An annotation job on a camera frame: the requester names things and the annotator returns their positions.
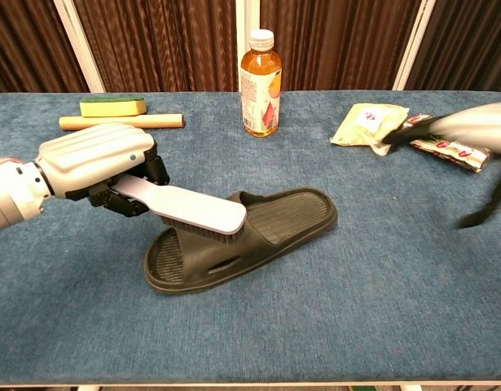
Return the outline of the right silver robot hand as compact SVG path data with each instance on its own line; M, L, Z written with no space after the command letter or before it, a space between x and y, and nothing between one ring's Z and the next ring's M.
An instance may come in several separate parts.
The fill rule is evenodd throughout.
M463 145L487 148L501 155L501 102L489 103L445 116L420 121L408 128L392 130L382 138L382 143L399 145L414 140L429 140L441 136ZM501 206L501 176L484 206L462 217L457 229L479 226L490 220Z

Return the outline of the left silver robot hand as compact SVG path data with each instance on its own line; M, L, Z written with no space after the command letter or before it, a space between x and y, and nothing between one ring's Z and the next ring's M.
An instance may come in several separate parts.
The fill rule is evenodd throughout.
M44 142L35 165L53 196L74 201L87 198L95 207L126 217L139 216L148 207L112 190L121 175L147 179L158 186L169 184L155 139L123 123L94 125Z

